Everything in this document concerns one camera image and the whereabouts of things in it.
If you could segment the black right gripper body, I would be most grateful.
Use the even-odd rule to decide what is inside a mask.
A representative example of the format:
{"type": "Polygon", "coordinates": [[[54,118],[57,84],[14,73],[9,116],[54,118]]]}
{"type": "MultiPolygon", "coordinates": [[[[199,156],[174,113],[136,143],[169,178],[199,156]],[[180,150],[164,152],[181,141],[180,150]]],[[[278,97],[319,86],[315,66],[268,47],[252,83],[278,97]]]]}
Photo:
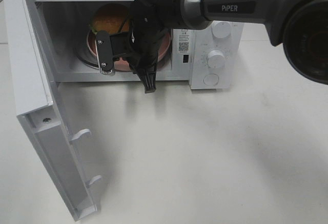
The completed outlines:
{"type": "Polygon", "coordinates": [[[111,60],[126,60],[131,67],[157,65],[158,51],[168,29],[161,22],[156,0],[134,0],[117,33],[110,35],[111,60]]]}

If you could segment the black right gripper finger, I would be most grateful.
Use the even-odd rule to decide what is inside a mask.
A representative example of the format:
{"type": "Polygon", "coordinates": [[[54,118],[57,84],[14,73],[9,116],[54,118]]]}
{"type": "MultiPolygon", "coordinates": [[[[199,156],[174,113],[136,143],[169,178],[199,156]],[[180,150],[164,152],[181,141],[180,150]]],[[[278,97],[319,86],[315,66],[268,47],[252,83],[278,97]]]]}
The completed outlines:
{"type": "Polygon", "coordinates": [[[151,64],[132,64],[132,71],[142,82],[145,93],[156,91],[157,62],[151,64]]]}

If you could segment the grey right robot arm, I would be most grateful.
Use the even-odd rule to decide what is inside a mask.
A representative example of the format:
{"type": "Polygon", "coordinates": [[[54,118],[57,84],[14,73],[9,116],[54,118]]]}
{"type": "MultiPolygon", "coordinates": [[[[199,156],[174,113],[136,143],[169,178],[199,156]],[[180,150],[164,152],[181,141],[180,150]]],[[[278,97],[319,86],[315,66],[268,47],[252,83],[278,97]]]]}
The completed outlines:
{"type": "Polygon", "coordinates": [[[263,24],[273,46],[283,45],[291,66],[327,84],[327,0],[134,0],[129,31],[109,37],[107,59],[125,58],[154,92],[158,50],[170,29],[203,30],[213,21],[263,24]]]}

